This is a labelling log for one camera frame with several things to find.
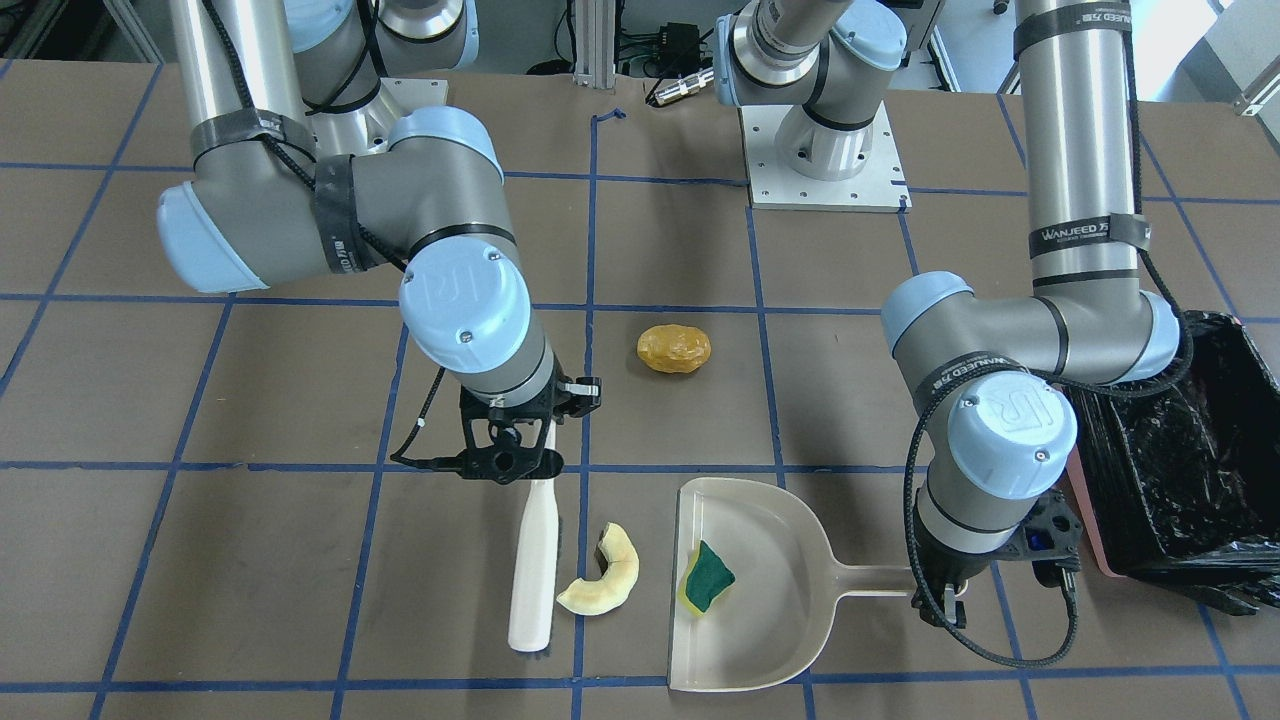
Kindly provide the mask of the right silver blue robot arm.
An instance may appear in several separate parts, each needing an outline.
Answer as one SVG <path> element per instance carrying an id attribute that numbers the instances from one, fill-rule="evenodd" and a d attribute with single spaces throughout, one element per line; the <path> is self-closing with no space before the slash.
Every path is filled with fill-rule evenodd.
<path id="1" fill-rule="evenodd" d="M 508 484 L 563 468 L 552 427 L 600 405 L 530 299 L 484 124 L 415 104 L 416 70 L 477 50 L 471 1 L 173 1 L 195 178 L 157 228 L 202 293 L 380 265 L 410 337 L 461 384 L 465 448 L 412 466 Z"/>

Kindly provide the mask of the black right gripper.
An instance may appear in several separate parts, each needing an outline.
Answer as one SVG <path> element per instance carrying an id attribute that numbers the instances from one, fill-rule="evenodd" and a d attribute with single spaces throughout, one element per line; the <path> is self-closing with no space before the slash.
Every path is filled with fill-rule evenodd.
<path id="1" fill-rule="evenodd" d="M 602 379 L 559 375 L 527 402 L 503 407 L 460 391 L 466 447 L 458 454 L 458 474 L 500 486 L 520 479 L 552 479 L 564 466 L 549 447 L 549 429 L 566 416 L 582 418 L 602 405 Z"/>

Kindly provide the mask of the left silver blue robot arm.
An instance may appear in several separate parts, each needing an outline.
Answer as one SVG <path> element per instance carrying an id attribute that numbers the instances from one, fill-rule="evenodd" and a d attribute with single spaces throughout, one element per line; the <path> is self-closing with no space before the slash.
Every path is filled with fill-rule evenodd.
<path id="1" fill-rule="evenodd" d="M 914 605 L 955 630 L 961 584 L 1007 548 L 1060 478 L 1076 441 L 1065 386 L 1101 393 L 1174 360 L 1166 293 L 1143 291 L 1149 258 L 1126 76 L 1125 1 L 1019 1 L 1032 291 L 982 299 L 959 275 L 901 283 L 879 315 L 934 450 L 906 488 Z M 867 169 L 874 120 L 908 32 L 878 1 L 750 1 L 716 26 L 716 87 L 730 106 L 783 106 L 782 168 L 835 184 Z"/>

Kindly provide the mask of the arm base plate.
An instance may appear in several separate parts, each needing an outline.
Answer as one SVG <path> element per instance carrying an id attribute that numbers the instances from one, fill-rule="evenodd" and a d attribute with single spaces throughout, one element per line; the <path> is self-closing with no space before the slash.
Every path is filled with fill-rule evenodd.
<path id="1" fill-rule="evenodd" d="M 390 147 L 396 123 L 412 111 L 445 105 L 447 79 L 381 78 L 380 88 L 364 102 L 315 111 L 310 117 L 319 156 L 369 155 Z"/>
<path id="2" fill-rule="evenodd" d="M 908 211 L 913 206 L 884 105 L 869 126 L 836 131 L 801 106 L 740 109 L 751 205 L 803 211 Z"/>

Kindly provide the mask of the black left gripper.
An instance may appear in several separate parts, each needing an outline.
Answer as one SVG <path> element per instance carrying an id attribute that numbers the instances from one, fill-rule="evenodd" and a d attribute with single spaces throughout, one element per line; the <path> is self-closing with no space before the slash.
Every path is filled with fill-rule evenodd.
<path id="1" fill-rule="evenodd" d="M 963 629 L 966 615 L 957 600 L 965 584 L 993 561 L 1030 562 L 1043 587 L 1056 587 L 1076 600 L 1082 523 L 1060 489 L 1046 491 L 1020 521 L 1006 530 L 979 533 L 954 524 L 925 489 L 911 511 L 916 560 L 925 582 L 911 598 L 922 619 Z"/>

